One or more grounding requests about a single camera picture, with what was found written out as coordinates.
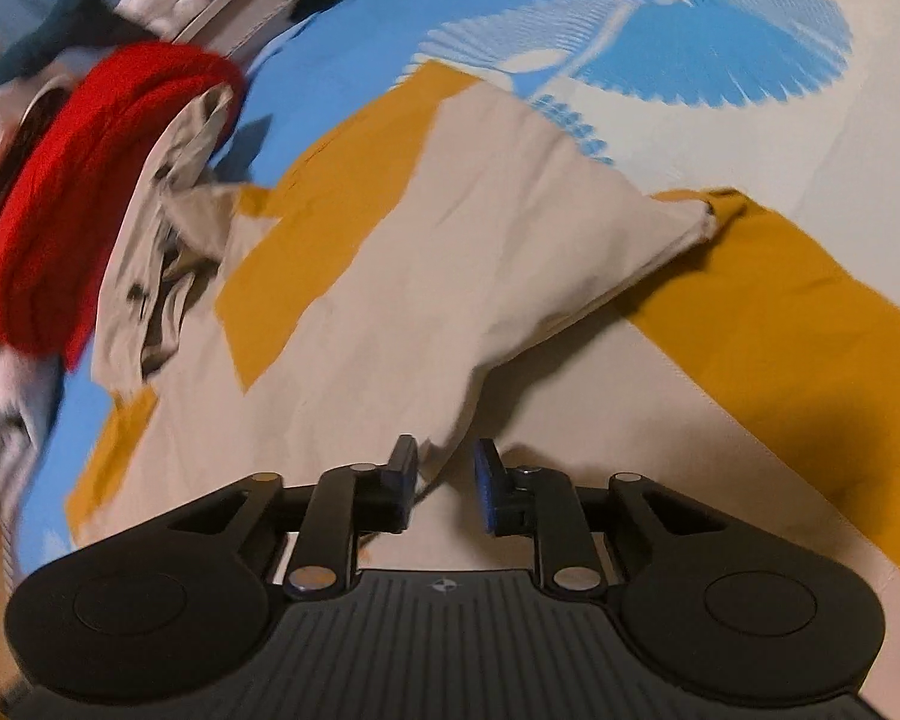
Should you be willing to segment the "beige and mustard hooded jacket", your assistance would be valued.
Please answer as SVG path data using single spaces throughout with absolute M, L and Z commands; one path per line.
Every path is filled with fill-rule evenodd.
M 403 434 L 432 491 L 489 434 L 580 483 L 650 476 L 900 606 L 900 310 L 779 213 L 647 197 L 440 64 L 224 203 L 221 279 L 69 497 L 79 543 Z

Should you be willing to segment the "white folded quilt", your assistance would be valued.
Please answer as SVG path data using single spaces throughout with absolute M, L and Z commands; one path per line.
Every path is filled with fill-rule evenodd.
M 0 525 L 12 527 L 58 408 L 58 358 L 30 358 L 0 344 Z

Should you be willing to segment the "red folded blanket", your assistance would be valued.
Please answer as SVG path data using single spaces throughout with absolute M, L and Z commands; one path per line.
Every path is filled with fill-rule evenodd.
M 35 146 L 0 215 L 0 343 L 72 371 L 144 161 L 199 94 L 244 72 L 191 44 L 122 47 L 87 73 Z

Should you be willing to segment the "blue white patterned bed sheet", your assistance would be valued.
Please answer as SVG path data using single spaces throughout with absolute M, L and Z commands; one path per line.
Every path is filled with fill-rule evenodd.
M 307 149 L 429 64 L 512 94 L 647 197 L 731 188 L 823 249 L 837 224 L 900 227 L 900 0 L 344 0 L 244 73 L 222 142 L 226 192 L 276 187 Z M 116 345 L 129 334 L 95 317 L 80 355 L 103 390 L 77 483 L 118 388 L 157 376 L 123 379 Z M 409 538 L 367 544 L 372 564 L 478 567 L 517 554 L 476 530 L 464 456 L 421 494 Z M 888 637 L 863 694 L 900 718 L 900 606 L 880 600 Z

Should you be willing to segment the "white plush toy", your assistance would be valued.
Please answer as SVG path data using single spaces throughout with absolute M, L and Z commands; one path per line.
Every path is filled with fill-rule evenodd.
M 211 0 L 118 0 L 115 11 L 126 20 L 144 26 L 155 36 L 171 41 Z

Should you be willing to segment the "dark teal shark plush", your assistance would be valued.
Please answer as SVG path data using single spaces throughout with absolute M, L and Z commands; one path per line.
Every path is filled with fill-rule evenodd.
M 107 0 L 56 0 L 35 31 L 0 55 L 0 86 L 32 78 L 69 49 L 108 49 L 155 39 L 155 32 L 119 15 Z

